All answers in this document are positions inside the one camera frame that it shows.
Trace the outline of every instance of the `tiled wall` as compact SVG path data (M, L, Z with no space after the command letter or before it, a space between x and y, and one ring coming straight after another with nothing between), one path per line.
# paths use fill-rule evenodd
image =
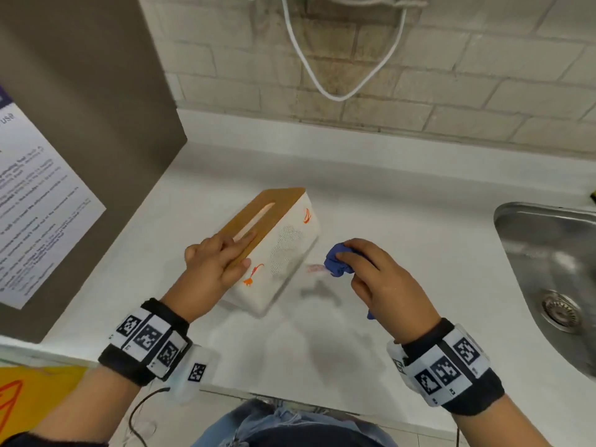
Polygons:
M596 0L430 0L344 103L315 89L279 0L141 0L179 106L596 158ZM400 12L290 0L330 92L391 46Z

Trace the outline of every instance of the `white cord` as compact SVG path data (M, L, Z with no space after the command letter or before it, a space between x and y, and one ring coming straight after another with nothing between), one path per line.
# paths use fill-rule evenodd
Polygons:
M310 66L308 64L308 61L306 60L306 58L304 56L304 53L302 53L302 50L300 50L300 46L298 45L298 42L296 41L296 37L294 36L294 29L292 29L292 23L290 22L290 10L288 9L288 0L281 0L281 4L284 6L284 17L286 18L286 26L288 28L288 34L290 35L290 40L292 42L292 45L294 45L294 49L296 50L296 53L298 53L298 56L300 57L300 60L302 61L302 64L304 64L304 67L306 68L306 71L310 75L310 78L312 79L312 82L315 83L315 86L317 87L317 89L319 90L319 92L321 94L323 94L328 99L331 99L331 100L336 101L336 102L343 102L345 100L348 100L356 92L360 91L362 89L362 86L364 86L365 84L367 84L368 81L372 77L374 77L375 74L377 72L379 72L381 70L381 68L385 64L387 64L387 61L389 61L389 59L391 58L391 56L395 52L395 49L398 47L399 40L402 38L402 32L404 31L404 24L405 24L405 20L406 20L406 10L405 9L402 9L402 17L401 17L401 20L400 20L400 23L399 23L398 35L395 38L395 43L391 46L391 49L387 53L387 56L385 56L383 58L383 60L380 63L378 63L378 66L377 67L375 67L374 69L372 69L372 72L370 72L370 74L368 74L366 76L366 78L364 78L363 81L361 81L360 84L357 87L355 87L353 90L351 90L346 95L336 96L336 95L333 95L333 94L329 94L325 89L323 89L323 87L321 86L321 83L319 83L319 80L317 80L317 77L315 76L315 74L313 73L312 69L310 68Z

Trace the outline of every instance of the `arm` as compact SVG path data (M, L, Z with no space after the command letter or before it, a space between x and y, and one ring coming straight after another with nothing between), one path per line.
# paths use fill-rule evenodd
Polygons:
M187 270L161 301L189 323L205 315L246 272L249 259L231 269L227 265L254 236L248 233L235 243L231 238L216 235L189 246L184 252ZM99 366L32 434L49 440L106 443L140 390L114 371Z
M352 288L379 323L402 345L414 342L441 320L418 282L385 251L367 240L346 246L362 252L337 258L354 269ZM475 416L454 415L472 447L548 447L549 443L505 395Z

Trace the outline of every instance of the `blue cloth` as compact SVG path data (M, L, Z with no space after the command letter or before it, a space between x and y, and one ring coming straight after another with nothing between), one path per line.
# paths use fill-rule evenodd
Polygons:
M395 441L375 424L345 417L340 420L325 414L291 411L285 406L274 408L258 399L244 402L205 430L192 447L228 447L242 445L258 431L280 426L324 424L358 431L383 447L398 447Z
M344 273L348 273L348 274L354 273L354 270L352 269L351 266L349 266L346 262L340 261L336 257L337 253L354 253L357 255L361 255L362 257L367 259L366 255L362 254L360 251L356 251L353 248L348 248L347 246L344 246L343 243L336 244L331 249L331 251L329 251L327 253L327 256L325 257L325 261L323 262L323 265L325 265L325 268L327 268L329 271L331 271L332 276L334 276L336 278L338 278L339 276L342 276Z

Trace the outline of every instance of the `ripped blue jeans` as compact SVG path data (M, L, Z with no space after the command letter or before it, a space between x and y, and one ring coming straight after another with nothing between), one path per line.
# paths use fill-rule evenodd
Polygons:
M244 402L234 411L227 413L205 430L192 447L233 447L243 446L251 435L268 428L279 426L300 426L307 424L335 425L358 431L374 439L383 447L398 447L381 428L369 422L346 417L339 420L330 415L291 411L284 406L277 409L252 399Z

